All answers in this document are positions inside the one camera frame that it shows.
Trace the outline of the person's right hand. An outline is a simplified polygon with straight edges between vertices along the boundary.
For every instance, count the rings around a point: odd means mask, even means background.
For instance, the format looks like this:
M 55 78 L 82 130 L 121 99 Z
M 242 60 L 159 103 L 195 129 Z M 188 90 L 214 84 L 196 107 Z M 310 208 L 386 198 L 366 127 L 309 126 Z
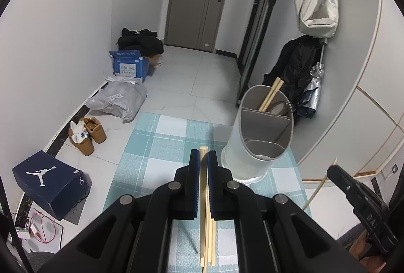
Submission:
M 386 254 L 379 249 L 377 236 L 367 230 L 358 231 L 349 248 L 353 255 L 367 272 L 381 272 L 386 266 Z

